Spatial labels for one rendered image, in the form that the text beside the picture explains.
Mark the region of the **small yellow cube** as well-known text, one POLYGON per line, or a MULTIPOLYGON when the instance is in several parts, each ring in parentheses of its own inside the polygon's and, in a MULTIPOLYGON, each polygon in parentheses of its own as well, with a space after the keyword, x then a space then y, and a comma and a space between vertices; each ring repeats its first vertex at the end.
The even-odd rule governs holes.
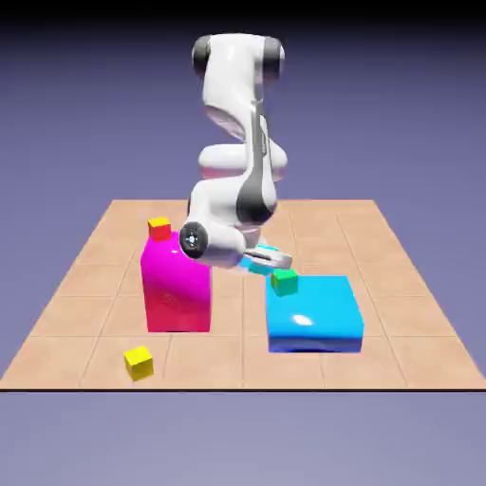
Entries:
POLYGON ((146 346, 138 346, 123 353, 125 368, 133 381, 145 379, 154 374, 153 356, 146 346))

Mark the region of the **small red cube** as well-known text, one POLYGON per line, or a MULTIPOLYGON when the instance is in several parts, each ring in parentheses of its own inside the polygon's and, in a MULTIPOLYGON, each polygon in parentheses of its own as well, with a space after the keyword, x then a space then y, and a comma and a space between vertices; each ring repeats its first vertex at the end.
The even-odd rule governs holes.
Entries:
POLYGON ((165 217, 149 218, 147 221, 149 236, 156 242, 170 240, 172 226, 170 220, 165 217))

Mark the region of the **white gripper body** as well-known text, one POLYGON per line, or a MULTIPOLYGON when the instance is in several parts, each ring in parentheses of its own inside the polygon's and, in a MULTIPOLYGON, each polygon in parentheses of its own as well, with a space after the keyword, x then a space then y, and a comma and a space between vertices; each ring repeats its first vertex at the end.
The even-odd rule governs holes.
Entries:
POLYGON ((253 264, 268 268, 288 270, 292 265, 292 256, 290 254, 270 248, 247 249, 244 255, 253 264))

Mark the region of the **small green cube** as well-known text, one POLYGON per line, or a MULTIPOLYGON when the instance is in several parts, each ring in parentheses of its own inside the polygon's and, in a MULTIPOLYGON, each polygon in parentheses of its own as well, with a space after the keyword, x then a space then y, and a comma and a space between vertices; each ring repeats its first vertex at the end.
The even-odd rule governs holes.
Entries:
POLYGON ((294 269, 276 269, 271 274, 271 287, 278 296, 294 294, 298 291, 298 274, 294 269))

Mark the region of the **large magenta box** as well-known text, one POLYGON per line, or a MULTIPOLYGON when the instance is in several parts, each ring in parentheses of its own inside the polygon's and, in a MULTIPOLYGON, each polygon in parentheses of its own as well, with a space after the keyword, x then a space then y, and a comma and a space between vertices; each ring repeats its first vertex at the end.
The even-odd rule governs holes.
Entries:
POLYGON ((212 318, 211 268, 188 258, 178 233, 149 237, 140 258, 147 329, 150 332, 207 332, 212 318))

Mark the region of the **large blue box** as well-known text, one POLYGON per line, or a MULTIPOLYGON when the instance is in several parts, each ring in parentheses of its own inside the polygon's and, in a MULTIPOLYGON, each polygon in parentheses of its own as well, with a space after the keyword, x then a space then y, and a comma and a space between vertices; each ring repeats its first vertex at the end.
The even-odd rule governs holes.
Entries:
POLYGON ((361 350, 364 319, 344 275, 300 275, 297 292, 278 295, 266 279, 270 352, 361 350))

